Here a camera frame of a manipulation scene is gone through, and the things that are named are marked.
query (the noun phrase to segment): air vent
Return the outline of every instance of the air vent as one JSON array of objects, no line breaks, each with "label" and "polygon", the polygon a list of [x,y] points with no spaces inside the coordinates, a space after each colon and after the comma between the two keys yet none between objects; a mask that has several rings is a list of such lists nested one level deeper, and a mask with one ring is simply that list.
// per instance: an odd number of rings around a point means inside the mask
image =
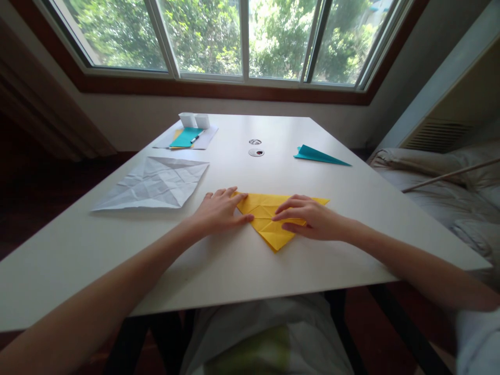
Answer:
[{"label": "air vent", "polygon": [[404,142],[401,148],[445,153],[475,124],[453,123],[426,119]]}]

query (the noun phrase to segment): person's right hand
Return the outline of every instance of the person's right hand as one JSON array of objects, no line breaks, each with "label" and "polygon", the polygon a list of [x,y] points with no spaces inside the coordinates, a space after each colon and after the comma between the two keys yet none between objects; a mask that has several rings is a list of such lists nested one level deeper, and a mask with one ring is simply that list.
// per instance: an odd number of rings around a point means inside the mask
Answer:
[{"label": "person's right hand", "polygon": [[292,195],[276,210],[273,221],[303,219],[306,226],[284,223],[281,227],[292,233],[322,241],[346,241],[354,220],[339,215],[305,195]]}]

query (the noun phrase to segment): stick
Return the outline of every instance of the stick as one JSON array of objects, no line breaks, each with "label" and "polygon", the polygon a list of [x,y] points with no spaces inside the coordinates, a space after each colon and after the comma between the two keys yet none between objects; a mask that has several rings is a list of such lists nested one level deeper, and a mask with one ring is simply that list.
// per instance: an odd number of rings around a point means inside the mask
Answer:
[{"label": "stick", "polygon": [[424,182],[421,182],[415,186],[412,186],[412,187],[409,187],[407,189],[403,189],[401,190],[401,192],[404,194],[404,193],[408,193],[412,190],[415,190],[417,188],[421,188],[422,186],[425,186],[425,185],[429,185],[433,182],[436,182],[436,181],[441,181],[442,179],[445,179],[447,177],[451,177],[451,176],[456,176],[457,174],[461,174],[461,173],[465,173],[465,172],[469,172],[471,170],[475,170],[475,169],[478,169],[478,168],[482,168],[482,167],[486,167],[488,165],[491,165],[491,164],[495,164],[497,162],[500,161],[500,158],[497,158],[497,159],[493,159],[493,160],[490,160],[490,161],[486,161],[484,163],[481,163],[481,164],[477,164],[475,166],[472,166],[472,167],[467,167],[467,168],[462,168],[462,169],[459,169],[455,172],[450,172],[450,173],[447,173],[447,174],[444,174],[442,176],[439,176],[439,177],[436,177],[436,178],[433,178],[433,179],[430,179],[430,180],[427,180],[427,181],[424,181]]}]

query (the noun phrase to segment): teal paper airplane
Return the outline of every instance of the teal paper airplane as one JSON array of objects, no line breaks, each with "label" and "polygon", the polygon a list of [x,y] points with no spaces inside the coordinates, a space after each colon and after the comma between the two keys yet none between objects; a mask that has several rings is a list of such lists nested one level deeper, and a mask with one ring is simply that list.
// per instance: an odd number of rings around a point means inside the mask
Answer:
[{"label": "teal paper airplane", "polygon": [[302,147],[297,147],[297,149],[298,149],[298,154],[294,155],[293,157],[298,159],[316,160],[316,161],[322,161],[324,163],[340,164],[352,167],[352,165],[347,164],[346,162],[335,159],[330,155],[319,152],[318,150],[315,150],[314,148],[311,148],[306,145],[302,145]]}]

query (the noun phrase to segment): sofa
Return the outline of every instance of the sofa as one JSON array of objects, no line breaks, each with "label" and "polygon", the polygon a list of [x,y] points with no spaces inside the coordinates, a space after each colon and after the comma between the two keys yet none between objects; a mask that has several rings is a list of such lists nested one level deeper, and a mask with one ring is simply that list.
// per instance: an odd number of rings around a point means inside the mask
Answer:
[{"label": "sofa", "polygon": [[[403,190],[499,157],[500,139],[494,139],[447,154],[384,148],[369,163]],[[500,162],[420,187],[406,196],[492,264],[493,268],[474,275],[500,291]]]}]

